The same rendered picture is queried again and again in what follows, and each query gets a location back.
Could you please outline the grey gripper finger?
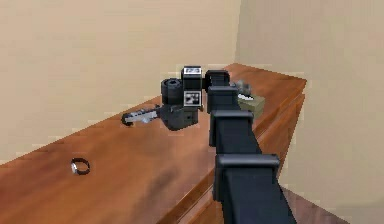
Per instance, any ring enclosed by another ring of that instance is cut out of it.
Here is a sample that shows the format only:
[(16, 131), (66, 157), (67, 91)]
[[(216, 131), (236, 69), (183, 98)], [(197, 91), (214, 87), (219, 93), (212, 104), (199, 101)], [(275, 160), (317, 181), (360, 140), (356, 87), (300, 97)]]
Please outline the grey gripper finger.
[(161, 107), (156, 105), (151, 109), (140, 109), (138, 111), (124, 113), (121, 122), (126, 126), (132, 126), (135, 122), (149, 123), (159, 117)]

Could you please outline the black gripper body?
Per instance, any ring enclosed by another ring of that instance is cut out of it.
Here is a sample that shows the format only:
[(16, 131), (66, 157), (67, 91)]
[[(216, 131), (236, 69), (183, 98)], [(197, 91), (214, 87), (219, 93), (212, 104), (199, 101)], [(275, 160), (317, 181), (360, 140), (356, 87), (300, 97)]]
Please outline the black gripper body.
[(162, 106), (160, 118), (171, 131), (178, 131), (198, 123), (198, 109), (184, 106), (181, 79), (169, 78), (161, 82)]

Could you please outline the brown wooden chest of drawers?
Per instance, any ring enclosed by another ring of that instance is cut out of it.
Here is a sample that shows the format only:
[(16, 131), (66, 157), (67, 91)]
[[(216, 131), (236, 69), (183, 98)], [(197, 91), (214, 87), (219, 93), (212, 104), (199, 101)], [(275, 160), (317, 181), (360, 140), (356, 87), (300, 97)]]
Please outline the brown wooden chest of drawers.
[[(284, 163), (305, 82), (233, 64), (222, 70), (265, 98), (252, 131), (264, 154)], [(213, 197), (216, 149), (210, 115), (169, 130), (157, 118), (126, 126), (114, 116), (0, 166), (0, 224), (181, 224)]]

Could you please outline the olive green tissue box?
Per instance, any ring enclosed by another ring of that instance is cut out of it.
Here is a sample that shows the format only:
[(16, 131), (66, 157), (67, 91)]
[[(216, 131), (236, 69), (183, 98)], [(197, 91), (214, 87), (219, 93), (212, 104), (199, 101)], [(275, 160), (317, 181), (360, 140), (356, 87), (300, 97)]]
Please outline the olive green tissue box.
[(250, 84), (243, 80), (234, 83), (238, 89), (238, 103), (242, 110), (248, 110), (253, 113), (254, 118), (259, 118), (264, 110), (265, 98), (252, 93)]

